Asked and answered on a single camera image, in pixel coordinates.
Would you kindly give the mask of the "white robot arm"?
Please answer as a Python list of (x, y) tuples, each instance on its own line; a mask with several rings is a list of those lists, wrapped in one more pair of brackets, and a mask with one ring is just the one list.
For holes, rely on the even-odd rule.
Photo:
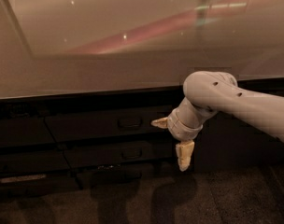
[(184, 99), (177, 108), (151, 122), (178, 140), (177, 164), (182, 172), (190, 167), (194, 139), (204, 123), (218, 112), (241, 119), (284, 143), (284, 97), (242, 89), (233, 75), (209, 71), (188, 75), (183, 93)]

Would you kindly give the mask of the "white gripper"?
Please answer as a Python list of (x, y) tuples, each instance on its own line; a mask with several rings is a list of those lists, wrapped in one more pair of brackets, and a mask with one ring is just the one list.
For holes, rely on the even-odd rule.
[(186, 171), (190, 167), (195, 146), (192, 140), (202, 130), (203, 126), (197, 128), (186, 126), (179, 120), (176, 110), (173, 110), (168, 117), (155, 119), (150, 124), (159, 129), (168, 129), (175, 139), (185, 141), (176, 144), (176, 154), (179, 170), (181, 172)]

